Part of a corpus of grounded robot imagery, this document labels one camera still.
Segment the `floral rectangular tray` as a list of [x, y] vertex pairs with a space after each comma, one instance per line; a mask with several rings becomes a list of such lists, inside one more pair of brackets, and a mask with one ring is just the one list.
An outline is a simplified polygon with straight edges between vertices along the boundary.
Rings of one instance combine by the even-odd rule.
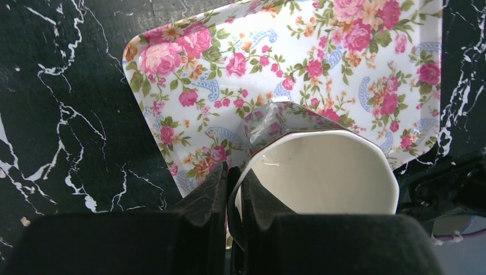
[[441, 1], [240, 1], [149, 30], [123, 70], [182, 196], [240, 163], [241, 120], [292, 101], [379, 145], [392, 168], [440, 127]]

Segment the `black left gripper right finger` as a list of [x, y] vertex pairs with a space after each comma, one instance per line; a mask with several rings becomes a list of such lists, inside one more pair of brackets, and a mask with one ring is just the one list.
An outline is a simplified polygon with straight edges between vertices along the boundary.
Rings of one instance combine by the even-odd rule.
[[248, 173], [241, 184], [245, 274], [443, 274], [404, 215], [296, 214]]

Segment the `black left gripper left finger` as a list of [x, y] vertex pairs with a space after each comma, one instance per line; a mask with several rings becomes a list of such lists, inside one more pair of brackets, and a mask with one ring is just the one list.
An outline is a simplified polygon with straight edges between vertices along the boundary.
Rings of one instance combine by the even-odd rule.
[[224, 274], [227, 186], [219, 162], [167, 210], [40, 218], [3, 274]]

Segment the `black mug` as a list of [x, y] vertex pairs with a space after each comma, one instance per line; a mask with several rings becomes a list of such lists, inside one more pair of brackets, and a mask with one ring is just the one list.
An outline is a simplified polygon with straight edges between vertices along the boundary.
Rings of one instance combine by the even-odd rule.
[[243, 245], [244, 187], [255, 176], [299, 214], [394, 214], [399, 185], [380, 146], [291, 101], [244, 117], [232, 137], [240, 175], [228, 203], [229, 231]]

